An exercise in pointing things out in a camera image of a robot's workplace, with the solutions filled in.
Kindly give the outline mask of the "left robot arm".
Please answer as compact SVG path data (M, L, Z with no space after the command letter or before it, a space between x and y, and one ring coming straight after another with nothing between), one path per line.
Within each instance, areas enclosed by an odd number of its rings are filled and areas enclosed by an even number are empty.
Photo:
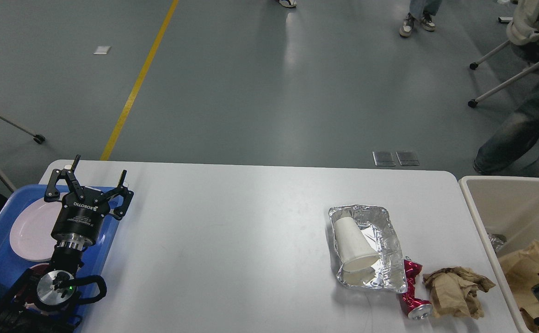
M80 185L79 160L52 172L43 200L61 207L50 234L54 250L44 268L24 270L0 298L0 333L72 333L82 322L75 310L107 294L102 276L79 276L83 253L98 244L107 216L120 221L126 215L134 193L124 184L126 170L106 192Z

